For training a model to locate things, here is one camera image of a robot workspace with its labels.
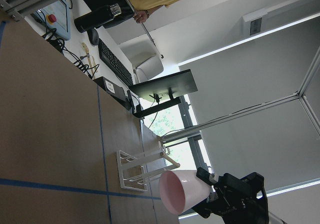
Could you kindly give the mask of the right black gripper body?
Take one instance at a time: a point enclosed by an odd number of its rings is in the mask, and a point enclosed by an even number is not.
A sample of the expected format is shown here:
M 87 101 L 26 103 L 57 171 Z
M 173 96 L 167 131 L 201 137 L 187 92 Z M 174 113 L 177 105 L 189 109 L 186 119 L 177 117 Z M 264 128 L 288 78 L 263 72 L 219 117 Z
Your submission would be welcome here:
M 243 178 L 229 173 L 218 176 L 210 185 L 215 192 L 192 209 L 207 219 L 211 214 L 226 224 L 268 224 L 269 210 L 264 177 L 252 172 Z

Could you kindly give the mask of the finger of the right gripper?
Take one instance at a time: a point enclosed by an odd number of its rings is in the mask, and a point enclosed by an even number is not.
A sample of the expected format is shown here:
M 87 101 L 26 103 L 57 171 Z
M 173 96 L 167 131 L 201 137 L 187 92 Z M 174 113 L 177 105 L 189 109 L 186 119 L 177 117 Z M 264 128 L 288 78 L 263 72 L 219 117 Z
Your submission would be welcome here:
M 216 183 L 216 175 L 214 173 L 209 173 L 202 167 L 197 168 L 196 177 L 209 186 L 213 186 Z

